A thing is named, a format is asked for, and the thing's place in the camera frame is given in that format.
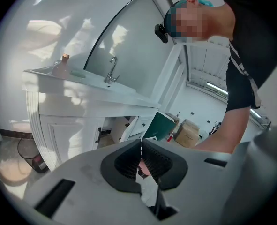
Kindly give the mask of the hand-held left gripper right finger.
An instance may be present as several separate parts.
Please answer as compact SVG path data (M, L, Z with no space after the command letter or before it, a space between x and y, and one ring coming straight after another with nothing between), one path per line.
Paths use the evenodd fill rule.
M186 176L186 160L157 144L156 140L142 140L142 160L162 191L176 188Z

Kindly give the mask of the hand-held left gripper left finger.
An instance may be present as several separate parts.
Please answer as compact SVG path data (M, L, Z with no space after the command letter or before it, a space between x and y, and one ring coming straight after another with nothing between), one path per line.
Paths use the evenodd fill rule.
M102 160L101 175L114 189L120 192L141 193L141 185L136 183L137 169L142 159L141 146L140 139L133 140Z

